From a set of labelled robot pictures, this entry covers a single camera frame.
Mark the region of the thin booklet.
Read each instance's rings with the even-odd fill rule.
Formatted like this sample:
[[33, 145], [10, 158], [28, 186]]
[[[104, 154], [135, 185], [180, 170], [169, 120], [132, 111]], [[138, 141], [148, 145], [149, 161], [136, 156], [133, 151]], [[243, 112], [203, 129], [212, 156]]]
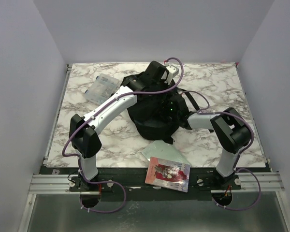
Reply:
[[190, 164], [151, 157], [145, 183], [187, 193], [190, 168]]

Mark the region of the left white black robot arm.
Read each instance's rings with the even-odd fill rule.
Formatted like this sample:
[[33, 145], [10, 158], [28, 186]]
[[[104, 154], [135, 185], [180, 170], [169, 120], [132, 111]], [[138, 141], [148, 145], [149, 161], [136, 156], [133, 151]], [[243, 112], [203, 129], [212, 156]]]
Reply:
[[79, 173], [82, 176], [81, 186], [87, 191], [97, 187], [98, 168], [96, 154], [102, 147], [99, 134], [119, 114], [143, 100], [145, 96], [166, 94], [177, 87], [173, 78], [183, 76], [184, 67], [179, 63], [177, 68], [168, 63], [153, 61], [147, 69], [137, 75], [126, 76], [119, 90], [97, 109], [80, 117], [75, 114], [70, 121], [67, 144], [77, 150]]

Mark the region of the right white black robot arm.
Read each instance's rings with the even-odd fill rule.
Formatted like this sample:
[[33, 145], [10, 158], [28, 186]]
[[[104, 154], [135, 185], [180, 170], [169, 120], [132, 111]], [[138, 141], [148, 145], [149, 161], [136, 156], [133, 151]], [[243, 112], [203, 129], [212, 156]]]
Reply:
[[232, 107], [222, 112], [192, 112], [179, 94], [163, 102], [162, 114], [187, 130], [207, 129], [214, 132], [222, 146], [219, 162], [211, 182], [217, 189], [230, 184], [240, 155], [253, 143], [254, 132]]

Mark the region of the black student backpack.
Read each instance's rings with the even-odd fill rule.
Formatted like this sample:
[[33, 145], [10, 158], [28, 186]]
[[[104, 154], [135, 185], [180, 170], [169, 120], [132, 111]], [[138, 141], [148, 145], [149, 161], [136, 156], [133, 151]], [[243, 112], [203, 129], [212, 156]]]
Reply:
[[[129, 75], [123, 78], [122, 86], [129, 87], [132, 91], [156, 92], [166, 90], [175, 85], [166, 83], [146, 83], [145, 72]], [[173, 90], [154, 95], [137, 95], [137, 103], [128, 108], [128, 114], [135, 124], [139, 134], [150, 141], [163, 140], [168, 144], [173, 144], [172, 135], [180, 128], [173, 121], [166, 121], [159, 116], [162, 103], [169, 95], [179, 94], [182, 88], [175, 87]]]

